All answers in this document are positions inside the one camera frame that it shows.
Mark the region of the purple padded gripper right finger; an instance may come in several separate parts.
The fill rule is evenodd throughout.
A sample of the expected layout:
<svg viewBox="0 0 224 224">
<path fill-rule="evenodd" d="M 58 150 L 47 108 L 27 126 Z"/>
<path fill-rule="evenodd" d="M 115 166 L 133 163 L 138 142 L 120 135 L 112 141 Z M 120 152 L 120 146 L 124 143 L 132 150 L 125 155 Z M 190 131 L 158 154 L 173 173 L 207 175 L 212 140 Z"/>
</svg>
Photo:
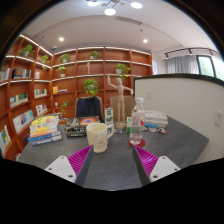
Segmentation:
<svg viewBox="0 0 224 224">
<path fill-rule="evenodd" d="M 139 146 L 133 147 L 132 154 L 143 186 L 180 170 L 168 157 L 157 157 Z"/>
</svg>

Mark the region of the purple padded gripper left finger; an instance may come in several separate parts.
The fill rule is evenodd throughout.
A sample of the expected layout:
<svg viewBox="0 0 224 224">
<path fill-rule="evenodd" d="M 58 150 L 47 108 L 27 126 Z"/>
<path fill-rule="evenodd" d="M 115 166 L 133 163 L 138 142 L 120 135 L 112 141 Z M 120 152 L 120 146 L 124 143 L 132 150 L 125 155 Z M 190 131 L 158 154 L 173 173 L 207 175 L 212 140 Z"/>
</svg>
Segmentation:
<svg viewBox="0 0 224 224">
<path fill-rule="evenodd" d="M 68 157 L 59 156 L 45 170 L 76 185 L 83 186 L 93 155 L 94 147 L 90 145 Z"/>
</svg>

